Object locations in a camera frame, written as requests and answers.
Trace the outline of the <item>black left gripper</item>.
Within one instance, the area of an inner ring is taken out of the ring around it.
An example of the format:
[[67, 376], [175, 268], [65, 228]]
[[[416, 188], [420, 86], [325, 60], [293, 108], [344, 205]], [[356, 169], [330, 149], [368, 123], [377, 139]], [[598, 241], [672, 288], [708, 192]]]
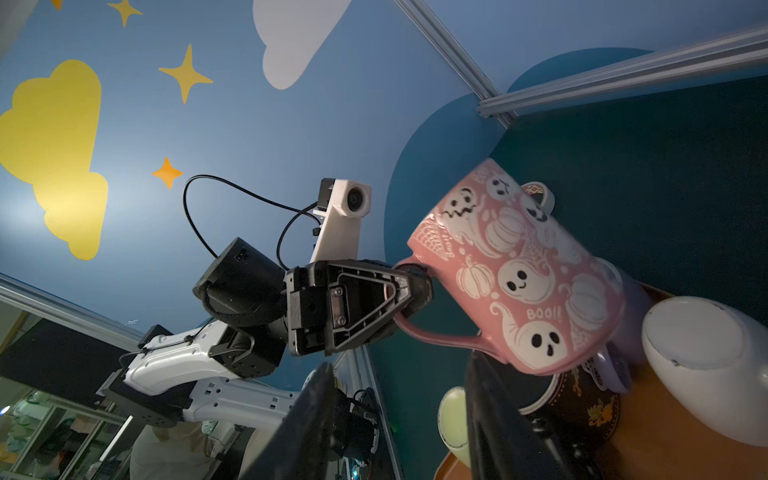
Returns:
[[285, 275], [288, 347], [294, 356], [327, 356], [390, 336], [395, 317], [433, 299], [426, 269], [372, 260], [318, 261]]

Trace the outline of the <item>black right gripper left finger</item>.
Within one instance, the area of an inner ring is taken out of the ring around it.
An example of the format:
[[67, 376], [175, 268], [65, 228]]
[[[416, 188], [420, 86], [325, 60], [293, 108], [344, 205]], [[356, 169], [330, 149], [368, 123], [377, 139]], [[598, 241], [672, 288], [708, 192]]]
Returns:
[[311, 480], [326, 477], [336, 403], [333, 368], [321, 365], [290, 413], [242, 479]]

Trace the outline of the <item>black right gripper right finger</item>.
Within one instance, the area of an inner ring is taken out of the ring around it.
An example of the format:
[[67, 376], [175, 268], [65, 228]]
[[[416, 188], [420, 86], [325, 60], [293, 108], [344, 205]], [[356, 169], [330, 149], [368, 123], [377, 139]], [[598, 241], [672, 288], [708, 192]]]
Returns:
[[470, 469], [474, 479], [598, 479], [584, 445], [565, 442], [546, 418], [529, 420], [514, 404], [502, 365], [474, 352], [465, 389]]

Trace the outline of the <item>pink ghost pattern mug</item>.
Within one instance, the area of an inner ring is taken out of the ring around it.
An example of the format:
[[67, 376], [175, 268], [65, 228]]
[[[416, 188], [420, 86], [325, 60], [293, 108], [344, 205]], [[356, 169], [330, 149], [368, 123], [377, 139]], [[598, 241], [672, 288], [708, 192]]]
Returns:
[[531, 375], [592, 358], [624, 317], [618, 272], [591, 255], [494, 160], [458, 182], [419, 223], [402, 266], [422, 266], [480, 332], [398, 327], [433, 345], [483, 352]]

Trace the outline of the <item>white ceramic mug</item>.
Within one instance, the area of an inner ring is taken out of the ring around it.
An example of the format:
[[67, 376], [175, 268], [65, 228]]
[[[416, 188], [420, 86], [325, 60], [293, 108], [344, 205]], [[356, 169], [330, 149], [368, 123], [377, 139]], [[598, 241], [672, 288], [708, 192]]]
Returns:
[[767, 445], [767, 327], [700, 297], [655, 304], [642, 344], [656, 376], [699, 421], [735, 441]]

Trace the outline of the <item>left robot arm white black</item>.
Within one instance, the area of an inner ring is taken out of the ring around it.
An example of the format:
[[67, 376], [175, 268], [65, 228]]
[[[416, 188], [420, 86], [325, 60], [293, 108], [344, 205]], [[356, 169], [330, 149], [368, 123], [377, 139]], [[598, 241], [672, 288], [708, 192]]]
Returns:
[[431, 301], [432, 285], [421, 267], [370, 260], [319, 260], [283, 270], [236, 239], [193, 292], [208, 322], [180, 334], [153, 327], [101, 387], [136, 421], [274, 429], [297, 396], [258, 379], [272, 374], [285, 353], [332, 355], [381, 340], [394, 331], [397, 315]]

